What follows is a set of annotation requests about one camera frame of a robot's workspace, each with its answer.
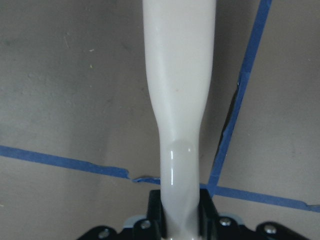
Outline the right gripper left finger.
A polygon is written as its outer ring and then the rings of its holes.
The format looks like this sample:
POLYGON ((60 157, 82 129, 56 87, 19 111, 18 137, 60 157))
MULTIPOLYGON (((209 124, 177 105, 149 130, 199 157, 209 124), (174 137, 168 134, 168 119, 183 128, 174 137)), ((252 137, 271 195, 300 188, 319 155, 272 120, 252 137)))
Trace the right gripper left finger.
POLYGON ((110 226, 100 225, 91 228, 79 237, 80 240, 162 240, 167 237, 167 229, 161 191, 149 192, 146 217, 136 220, 133 226, 127 226, 117 232, 110 226))

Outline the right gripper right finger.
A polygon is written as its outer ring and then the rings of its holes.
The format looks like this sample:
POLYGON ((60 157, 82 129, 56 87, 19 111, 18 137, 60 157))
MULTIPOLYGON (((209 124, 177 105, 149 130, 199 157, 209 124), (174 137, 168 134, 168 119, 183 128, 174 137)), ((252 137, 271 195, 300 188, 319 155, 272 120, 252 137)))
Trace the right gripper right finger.
POLYGON ((255 230, 234 218, 220 215, 207 189, 199 190, 199 235, 203 240, 306 240, 307 237, 274 221, 259 224, 255 230))

